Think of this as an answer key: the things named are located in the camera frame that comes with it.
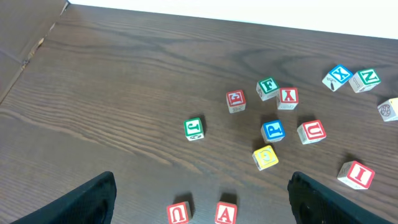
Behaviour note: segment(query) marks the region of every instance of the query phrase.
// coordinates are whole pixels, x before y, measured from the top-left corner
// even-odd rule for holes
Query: green block face
[[[361,70],[358,72],[359,77],[365,85],[375,84],[381,82],[379,75],[373,68]]]
[[[200,118],[193,118],[184,121],[185,136],[193,136],[196,134],[203,133],[203,127],[201,125]]]
[[[279,89],[278,84],[275,82],[275,80],[272,77],[259,81],[259,84],[265,94],[268,94],[272,91],[276,91]]]

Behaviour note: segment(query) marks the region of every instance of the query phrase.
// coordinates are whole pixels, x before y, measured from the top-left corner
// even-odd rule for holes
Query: yellow letter block
[[[256,162],[257,168],[259,170],[266,169],[279,162],[278,157],[276,157],[271,146],[266,146],[254,151],[253,159]]]

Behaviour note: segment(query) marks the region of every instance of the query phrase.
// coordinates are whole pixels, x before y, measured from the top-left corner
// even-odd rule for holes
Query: letter block
[[[350,72],[343,65],[337,65],[332,69],[322,80],[331,91],[336,91],[343,86],[351,77],[353,73]]]
[[[387,100],[380,104],[377,109],[383,121],[398,121],[398,98]]]
[[[341,167],[337,179],[355,190],[368,189],[372,183],[374,171],[356,161],[346,162]]]
[[[229,113],[244,111],[246,108],[246,100],[242,90],[231,91],[226,94],[226,103]]]
[[[266,101],[276,96],[278,89],[279,86],[272,77],[257,82],[256,91],[262,101]]]
[[[264,123],[261,127],[261,135],[265,142],[277,142],[285,137],[285,130],[280,120]]]
[[[216,209],[216,224],[235,224],[238,208],[232,203],[218,202]]]
[[[185,137],[189,141],[198,140],[205,137],[200,118],[193,118],[184,121]]]
[[[369,91],[381,82],[379,75],[373,68],[358,71],[353,78],[349,80],[349,84],[355,93]]]
[[[271,167],[279,162],[272,146],[266,146],[254,151],[252,155],[259,171]]]
[[[297,88],[280,88],[276,95],[278,110],[294,110],[299,103]]]
[[[176,203],[167,206],[167,216],[169,224],[186,224],[191,217],[191,210],[188,202]]]
[[[326,138],[326,132],[320,120],[303,123],[297,128],[297,132],[303,144],[315,143]]]

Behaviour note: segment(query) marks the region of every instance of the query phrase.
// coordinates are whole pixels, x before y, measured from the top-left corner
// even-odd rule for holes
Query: white backdrop
[[[398,0],[69,0],[158,12],[398,39]]]

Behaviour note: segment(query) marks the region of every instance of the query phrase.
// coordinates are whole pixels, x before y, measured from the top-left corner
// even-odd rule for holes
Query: wooden table
[[[222,194],[237,223],[294,223],[287,192],[302,171],[377,215],[398,222],[398,123],[376,107],[397,97],[398,40],[192,17],[70,6],[0,106],[0,223],[114,172],[113,223],[166,223],[166,206],[190,199],[192,223],[213,223]],[[331,92],[336,64],[375,68],[364,93]],[[296,86],[300,104],[277,111],[256,82]],[[244,112],[225,94],[243,89]],[[183,121],[201,116],[206,138],[188,142]],[[260,127],[279,118],[279,163],[259,172]],[[302,145],[297,127],[320,119],[328,135]],[[336,179],[357,158],[376,171],[369,190]]]

